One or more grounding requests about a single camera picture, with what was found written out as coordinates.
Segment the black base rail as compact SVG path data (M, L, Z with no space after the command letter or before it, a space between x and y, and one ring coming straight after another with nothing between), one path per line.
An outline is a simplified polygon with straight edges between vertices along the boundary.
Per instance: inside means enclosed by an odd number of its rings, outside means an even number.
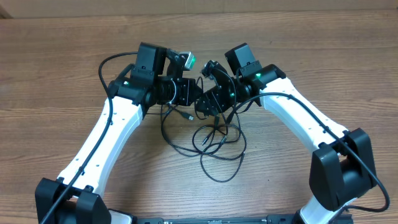
M137 218L132 224L298 224L304 223L294 214L273 214L265 217L233 217L233 218Z

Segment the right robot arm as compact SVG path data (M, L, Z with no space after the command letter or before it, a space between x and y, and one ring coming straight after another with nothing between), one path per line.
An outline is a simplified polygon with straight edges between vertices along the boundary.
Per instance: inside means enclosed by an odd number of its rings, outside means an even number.
M248 44L224 56L233 75L217 61L206 63L201 74L214 80L215 87L201 96L196 110L216 116L231 109L227 123L252 103L276 115L311 155L309 185L313 196L292 217L292 223L348 223L343 212L377 184L368 134L360 128L350 131L324 115L276 65L263 67Z

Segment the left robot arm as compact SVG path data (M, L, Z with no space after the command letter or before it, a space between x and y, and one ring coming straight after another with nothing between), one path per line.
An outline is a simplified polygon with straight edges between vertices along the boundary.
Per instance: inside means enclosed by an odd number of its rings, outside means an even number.
M134 55L135 63L102 84L102 113L78 154L55 180L43 178L36 187L39 223L137 223L134 215L105 205L111 170L151 106L190 106L202 90L195 79L183 77L195 64L192 52L143 42Z

